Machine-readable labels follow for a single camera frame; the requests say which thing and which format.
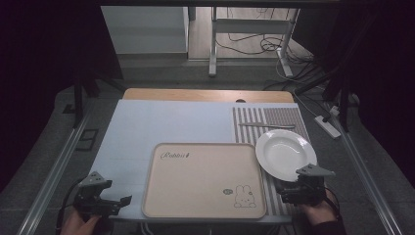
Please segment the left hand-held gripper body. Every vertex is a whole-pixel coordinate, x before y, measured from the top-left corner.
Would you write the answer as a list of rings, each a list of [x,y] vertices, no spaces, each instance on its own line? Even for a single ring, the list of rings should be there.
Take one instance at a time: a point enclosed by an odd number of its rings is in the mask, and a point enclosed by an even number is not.
[[[112,183],[97,171],[93,171],[78,184],[78,191],[73,200],[74,208],[84,217],[118,215],[120,202],[101,198],[101,193],[110,188]]]

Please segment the light blue table mat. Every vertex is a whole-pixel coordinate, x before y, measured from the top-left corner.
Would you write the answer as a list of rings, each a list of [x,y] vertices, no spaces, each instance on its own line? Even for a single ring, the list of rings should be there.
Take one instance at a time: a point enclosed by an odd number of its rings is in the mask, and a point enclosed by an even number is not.
[[[149,168],[156,146],[163,143],[236,143],[231,118],[233,108],[297,108],[295,104],[173,102],[121,100],[117,103],[108,130],[91,168],[113,182],[103,198],[117,200],[131,196],[121,209],[122,220],[168,221],[197,218],[154,218],[144,215]],[[281,222],[291,216],[235,221]]]

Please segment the white deep plate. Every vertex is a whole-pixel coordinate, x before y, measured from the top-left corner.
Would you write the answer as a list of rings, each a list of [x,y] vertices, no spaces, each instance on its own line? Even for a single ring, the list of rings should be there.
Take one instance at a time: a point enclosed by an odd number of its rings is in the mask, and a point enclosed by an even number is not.
[[[256,141],[255,154],[267,173],[288,182],[297,180],[298,169],[317,164],[311,144],[302,136],[284,129],[263,133]]]

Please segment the white power strip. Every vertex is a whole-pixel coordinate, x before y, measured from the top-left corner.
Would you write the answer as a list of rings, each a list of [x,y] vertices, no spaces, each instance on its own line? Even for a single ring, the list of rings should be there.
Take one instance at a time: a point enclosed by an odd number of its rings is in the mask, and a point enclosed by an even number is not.
[[[318,116],[314,120],[333,139],[341,137],[341,133],[328,120],[324,120],[322,116]]]

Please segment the white desk frame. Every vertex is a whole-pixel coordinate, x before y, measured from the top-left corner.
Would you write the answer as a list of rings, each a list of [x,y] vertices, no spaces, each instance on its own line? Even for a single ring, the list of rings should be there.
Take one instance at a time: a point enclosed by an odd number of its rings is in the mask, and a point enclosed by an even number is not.
[[[216,35],[221,33],[260,33],[282,35],[282,44],[276,50],[280,65],[285,76],[292,77],[293,73],[288,64],[287,49],[297,22],[300,10],[294,9],[286,20],[237,20],[219,19],[217,8],[211,8],[211,43],[209,53],[208,75],[216,76]]]

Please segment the person's left hand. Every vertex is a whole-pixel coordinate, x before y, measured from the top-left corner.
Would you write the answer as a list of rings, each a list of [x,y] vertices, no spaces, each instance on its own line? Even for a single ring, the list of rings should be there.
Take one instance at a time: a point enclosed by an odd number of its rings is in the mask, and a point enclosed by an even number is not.
[[[100,216],[92,215],[84,221],[77,210],[72,210],[65,221],[60,235],[92,235]]]

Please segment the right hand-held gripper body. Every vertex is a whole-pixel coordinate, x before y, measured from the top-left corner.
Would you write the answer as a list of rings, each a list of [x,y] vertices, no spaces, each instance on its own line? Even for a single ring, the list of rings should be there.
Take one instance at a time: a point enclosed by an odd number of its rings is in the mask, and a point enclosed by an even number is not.
[[[297,169],[296,173],[298,174],[296,189],[290,195],[281,196],[284,203],[311,206],[320,204],[327,198],[324,177],[336,175],[332,170],[315,164]]]

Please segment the black stand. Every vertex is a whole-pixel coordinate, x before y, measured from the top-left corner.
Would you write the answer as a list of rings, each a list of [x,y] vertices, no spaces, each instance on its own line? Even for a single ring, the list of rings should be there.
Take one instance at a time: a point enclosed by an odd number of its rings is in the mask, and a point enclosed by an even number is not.
[[[116,66],[108,66],[104,70],[98,70],[85,64],[77,65],[73,70],[74,128],[78,128],[83,120],[83,92],[86,92],[89,98],[97,98],[100,95],[98,80],[104,81],[121,93],[126,91],[126,88],[118,83],[119,80],[123,80],[118,63]]]

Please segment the aluminium rail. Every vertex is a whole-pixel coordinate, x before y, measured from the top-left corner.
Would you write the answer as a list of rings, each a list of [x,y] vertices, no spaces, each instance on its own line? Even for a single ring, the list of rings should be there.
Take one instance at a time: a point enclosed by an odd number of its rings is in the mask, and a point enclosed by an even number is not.
[[[392,209],[378,187],[375,179],[370,173],[366,163],[363,161],[362,156],[360,155],[359,150],[354,144],[351,136],[346,130],[342,127],[339,117],[330,113],[332,124],[338,129],[342,135],[342,142],[346,147],[347,154],[352,161],[356,173],[358,174],[365,191],[368,194],[370,202],[374,205],[375,210],[383,223],[387,233],[389,235],[404,235],[395,215],[392,212]]]
[[[91,114],[95,108],[94,101],[88,101],[83,108],[83,117],[81,118],[78,126],[74,128],[68,139],[66,140],[64,147],[60,154],[57,156],[54,164],[51,167],[45,181],[43,182],[36,198],[34,199],[31,207],[29,208],[21,227],[19,228],[17,235],[34,235],[43,214],[46,212],[51,198],[57,189],[62,175],[69,163],[70,157],[74,152],[76,143],[80,139],[80,136],[91,117]]]

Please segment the black curtain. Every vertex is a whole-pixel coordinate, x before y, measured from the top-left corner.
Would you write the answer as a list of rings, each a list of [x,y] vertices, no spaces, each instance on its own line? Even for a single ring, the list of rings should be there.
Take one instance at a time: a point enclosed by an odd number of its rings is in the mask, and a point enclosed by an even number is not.
[[[378,0],[375,14],[346,71],[349,88],[361,122],[415,187],[415,0]],[[330,71],[363,22],[358,7],[302,9],[293,39]]]
[[[55,96],[80,80],[122,72],[100,0],[0,0],[0,192],[51,115]]]

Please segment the person's right hand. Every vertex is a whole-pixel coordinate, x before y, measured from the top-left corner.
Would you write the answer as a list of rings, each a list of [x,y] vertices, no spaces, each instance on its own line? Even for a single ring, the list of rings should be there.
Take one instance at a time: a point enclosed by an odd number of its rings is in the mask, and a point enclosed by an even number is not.
[[[316,206],[299,205],[299,208],[312,226],[338,220],[334,209],[325,201]]]

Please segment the black floor plate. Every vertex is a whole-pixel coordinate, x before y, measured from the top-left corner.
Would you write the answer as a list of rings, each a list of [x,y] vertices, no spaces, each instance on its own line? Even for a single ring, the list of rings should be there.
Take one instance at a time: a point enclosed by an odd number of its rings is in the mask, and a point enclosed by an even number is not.
[[[76,151],[89,152],[92,150],[99,133],[98,129],[84,129],[77,142]]]

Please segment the wooden table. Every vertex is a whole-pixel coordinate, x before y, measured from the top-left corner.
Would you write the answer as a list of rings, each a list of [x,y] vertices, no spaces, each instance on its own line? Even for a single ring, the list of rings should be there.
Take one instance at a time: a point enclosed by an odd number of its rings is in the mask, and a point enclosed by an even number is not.
[[[200,101],[239,103],[293,103],[287,91],[128,88],[124,100]]]

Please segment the grey striped placemat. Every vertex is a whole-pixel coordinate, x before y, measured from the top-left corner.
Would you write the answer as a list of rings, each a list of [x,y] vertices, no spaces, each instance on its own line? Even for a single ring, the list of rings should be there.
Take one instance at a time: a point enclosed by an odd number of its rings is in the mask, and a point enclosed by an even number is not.
[[[303,123],[299,108],[233,108],[231,118],[236,143],[256,144],[257,139],[270,127],[240,126],[245,122],[262,122],[267,124],[294,124],[293,132],[309,141],[306,127]],[[269,175],[264,169],[261,170],[265,202],[266,216],[291,216],[298,210],[282,202],[281,196],[277,193],[279,181]]]

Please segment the beige tray with rabbit print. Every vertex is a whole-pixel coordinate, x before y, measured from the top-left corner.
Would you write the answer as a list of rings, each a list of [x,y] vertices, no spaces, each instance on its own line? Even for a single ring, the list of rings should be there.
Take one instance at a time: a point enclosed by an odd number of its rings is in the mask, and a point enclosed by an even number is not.
[[[266,200],[250,144],[163,143],[149,168],[144,215],[154,218],[261,218]]]

